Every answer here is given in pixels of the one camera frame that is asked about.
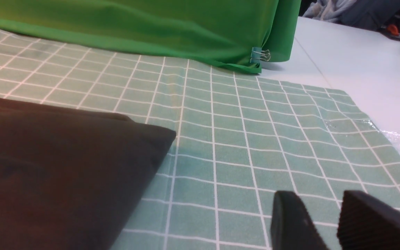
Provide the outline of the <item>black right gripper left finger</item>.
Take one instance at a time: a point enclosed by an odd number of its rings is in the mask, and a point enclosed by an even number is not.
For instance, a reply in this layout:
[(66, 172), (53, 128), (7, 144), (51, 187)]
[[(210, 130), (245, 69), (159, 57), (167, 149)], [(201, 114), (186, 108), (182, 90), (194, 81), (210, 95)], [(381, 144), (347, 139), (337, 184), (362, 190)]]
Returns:
[(270, 233), (274, 250), (328, 249), (304, 203), (292, 191), (275, 193)]

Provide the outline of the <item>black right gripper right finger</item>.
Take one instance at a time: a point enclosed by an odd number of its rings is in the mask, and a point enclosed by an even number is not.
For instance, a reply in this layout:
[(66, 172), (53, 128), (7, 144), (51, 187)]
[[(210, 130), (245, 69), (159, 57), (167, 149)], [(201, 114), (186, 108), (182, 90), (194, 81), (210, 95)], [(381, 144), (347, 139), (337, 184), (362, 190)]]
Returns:
[(337, 230), (343, 250), (400, 250), (400, 211), (359, 190), (343, 192)]

